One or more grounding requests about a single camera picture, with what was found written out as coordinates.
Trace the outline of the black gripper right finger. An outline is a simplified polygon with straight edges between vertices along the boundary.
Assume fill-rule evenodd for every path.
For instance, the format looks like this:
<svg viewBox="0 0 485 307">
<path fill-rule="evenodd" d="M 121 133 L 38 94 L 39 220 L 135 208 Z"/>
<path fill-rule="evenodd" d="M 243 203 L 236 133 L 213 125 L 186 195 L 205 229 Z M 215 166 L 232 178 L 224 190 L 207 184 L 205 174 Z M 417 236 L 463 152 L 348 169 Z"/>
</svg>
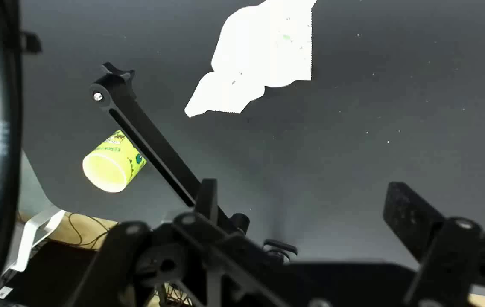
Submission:
<svg viewBox="0 0 485 307">
<path fill-rule="evenodd" d="M 389 183 L 383 220 L 405 249 L 420 261 L 430 248 L 436 232 L 442 227 L 444 215 L 408 184 Z"/>
</svg>

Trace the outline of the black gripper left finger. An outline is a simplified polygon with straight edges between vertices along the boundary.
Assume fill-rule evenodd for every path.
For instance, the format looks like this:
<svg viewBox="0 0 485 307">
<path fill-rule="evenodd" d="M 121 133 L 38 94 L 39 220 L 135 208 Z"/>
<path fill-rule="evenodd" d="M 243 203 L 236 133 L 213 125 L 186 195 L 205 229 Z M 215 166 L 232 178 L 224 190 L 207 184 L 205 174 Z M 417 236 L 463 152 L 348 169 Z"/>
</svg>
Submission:
<svg viewBox="0 0 485 307">
<path fill-rule="evenodd" d="M 196 195 L 195 212 L 215 222 L 219 217 L 217 181 L 203 179 Z"/>
</svg>

